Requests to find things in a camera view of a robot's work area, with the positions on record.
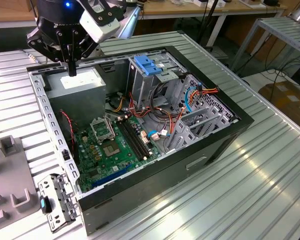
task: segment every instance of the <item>yellow wire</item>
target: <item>yellow wire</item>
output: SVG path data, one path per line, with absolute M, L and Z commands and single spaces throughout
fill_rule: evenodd
M 120 109 L 121 109 L 121 107 L 122 107 L 123 100 L 124 100 L 124 97 L 121 98 L 120 105 L 118 106 L 117 109 L 113 110 L 113 112 L 117 113 L 117 112 L 120 111 Z

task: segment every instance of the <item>chip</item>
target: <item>chip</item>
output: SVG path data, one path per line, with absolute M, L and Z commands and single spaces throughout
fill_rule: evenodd
M 107 157 L 120 153 L 120 148 L 115 141 L 108 141 L 102 144 L 101 147 Z
M 92 171 L 89 172 L 89 175 L 90 175 L 91 178 L 94 177 L 94 176 L 97 176 L 98 174 L 99 174 L 99 172 L 98 172 L 97 169 L 92 170 Z

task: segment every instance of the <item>black cable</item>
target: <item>black cable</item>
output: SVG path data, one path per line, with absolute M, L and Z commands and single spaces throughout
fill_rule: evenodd
M 260 48 L 253 54 L 253 55 L 251 55 L 250 57 L 249 57 L 249 59 L 241 66 L 241 67 L 239 67 L 238 68 L 238 70 L 235 70 L 235 71 L 233 71 L 235 74 L 237 74 L 243 67 L 245 67 L 250 61 L 251 61 L 251 59 L 253 59 L 256 55 L 257 55 L 257 53 L 263 48 L 263 46 L 266 44 L 266 42 L 268 42 L 268 40 L 270 39 L 270 36 L 268 37 L 268 39 L 266 39 L 263 43 L 262 43 L 262 45 L 260 46 Z
M 211 9 L 210 9 L 210 11 L 209 11 L 207 20 L 204 21 L 203 27 L 201 26 L 201 28 L 200 28 L 198 38 L 196 39 L 196 42 L 197 42 L 198 44 L 200 44 L 200 42 L 201 42 L 201 39 L 202 39 L 202 37 L 203 37 L 203 35 L 204 35 L 205 31 L 206 31 L 207 25 L 208 25 L 208 23 L 209 23 L 209 21 L 210 21 L 210 19 L 211 19 L 211 17 L 212 17 L 212 14 L 214 13 L 214 11 L 215 11 L 215 9 L 216 9 L 217 3 L 218 3 L 218 0 L 214 0 L 213 4 L 212 4 L 212 6 L 211 6 Z
M 274 95 L 274 90 L 275 90 L 275 85 L 276 85 L 276 82 L 277 82 L 277 78 L 279 76 L 279 73 L 283 71 L 283 69 L 291 62 L 295 61 L 296 59 L 300 58 L 300 55 L 293 58 L 292 60 L 288 61 L 285 65 L 283 65 L 283 67 L 280 69 L 280 71 L 277 73 L 275 79 L 274 79 L 274 82 L 273 82 L 273 86 L 272 86 L 272 90 L 271 90 L 271 95 L 270 95 L 270 98 L 269 98 L 269 102 L 271 103 L 272 101 L 272 97 Z
M 286 48 L 286 46 L 287 46 L 287 44 L 285 44 L 284 46 L 283 46 L 283 48 L 277 53 L 277 55 L 270 61 L 270 63 L 269 63 L 269 66 L 274 62 L 274 60 L 282 53 L 282 51 Z
M 271 78 L 269 78 L 269 77 L 267 77 L 266 75 L 264 75 L 262 72 L 260 72 L 260 74 L 262 75 L 262 76 L 264 76 L 266 79 L 268 79 L 269 81 L 271 81 L 271 82 L 275 82 L 274 80 L 272 80 Z M 296 86 L 300 86 L 299 84 L 297 84 L 297 83 L 293 83 L 292 81 L 289 81 L 290 83 L 292 83 L 293 85 L 296 85 Z
M 203 17 L 202 17 L 202 20 L 201 20 L 201 23 L 200 23 L 200 29 L 201 29 L 201 27 L 203 26 L 204 21 L 205 21 L 206 12 L 207 12 L 207 7 L 208 7 L 208 1 L 207 1 L 206 4 L 205 4 L 205 9 L 204 9 Z
M 31 5 L 32 11 L 33 11 L 33 15 L 37 19 L 38 18 L 37 13 L 36 13 L 35 6 L 34 6 L 34 3 L 32 2 L 32 0 L 30 0 L 30 5 Z
M 244 79 L 242 79 L 242 78 L 241 78 L 241 80 L 244 81 L 248 86 L 251 87 L 250 83 L 248 83 L 246 80 L 244 80 Z
M 276 42 L 278 41 L 278 39 L 279 39 L 279 38 L 276 38 L 276 39 L 274 40 L 273 44 L 271 45 L 271 47 L 270 47 L 270 49 L 269 49 L 269 51 L 268 51 L 268 54 L 266 55 L 265 63 L 264 63 L 264 65 L 265 65 L 265 66 L 264 66 L 264 67 L 265 67 L 265 70 L 267 70 L 268 57 L 269 57 L 269 55 L 270 55 L 270 53 L 271 53 L 271 50 L 274 48 Z

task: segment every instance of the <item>white label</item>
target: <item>white label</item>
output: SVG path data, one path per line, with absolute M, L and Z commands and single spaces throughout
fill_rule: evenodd
M 296 96 L 294 95 L 289 95 L 287 96 L 292 102 L 299 102 L 299 98 L 297 98 Z
M 76 76 L 63 76 L 60 81 L 64 89 L 76 88 L 87 84 L 102 86 L 101 78 L 93 70 L 78 73 Z
M 168 133 L 168 131 L 165 130 L 165 129 L 163 129 L 163 130 L 161 131 L 161 135 L 167 136 L 167 133 Z

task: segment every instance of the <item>aluminum table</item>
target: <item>aluminum table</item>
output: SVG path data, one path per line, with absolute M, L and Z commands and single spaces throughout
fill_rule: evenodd
M 257 19 L 250 32 L 244 39 L 241 47 L 239 48 L 238 52 L 236 53 L 232 65 L 230 66 L 231 70 L 234 70 L 238 65 L 239 60 L 242 57 L 242 54 L 248 47 L 248 44 L 252 40 L 253 36 L 255 35 L 258 28 L 264 29 L 266 32 L 260 38 L 260 41 L 255 46 L 254 50 L 252 51 L 252 55 L 262 46 L 263 42 L 267 39 L 267 37 L 272 34 L 276 36 L 278 39 L 281 39 L 289 46 L 291 49 L 296 49 L 300 51 L 300 23 L 294 21 L 289 17 L 276 17 L 276 18 L 261 18 Z M 286 61 L 289 59 L 291 55 L 291 51 L 289 51 L 285 57 Z
M 105 54 L 173 45 L 254 118 L 214 163 L 89 238 L 78 218 L 52 234 L 41 210 L 0 230 L 2 239 L 298 239 L 300 127 L 187 35 L 108 40 Z M 28 50 L 39 60 L 45 58 Z M 33 181 L 59 173 L 21 51 L 0 53 L 0 137 L 21 137 Z

